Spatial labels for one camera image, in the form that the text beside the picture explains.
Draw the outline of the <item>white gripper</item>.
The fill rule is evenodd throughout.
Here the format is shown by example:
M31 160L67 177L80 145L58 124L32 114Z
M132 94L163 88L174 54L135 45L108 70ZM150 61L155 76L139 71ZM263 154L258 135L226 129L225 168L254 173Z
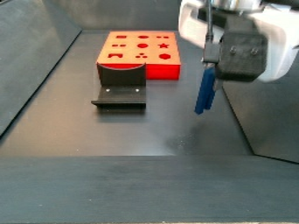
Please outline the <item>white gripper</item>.
M198 18L203 8L205 0L182 0L179 33L199 47L205 47L207 32L207 22ZM287 74L299 52L299 11L282 3L267 3L249 17L269 40L266 71L258 79L275 81Z

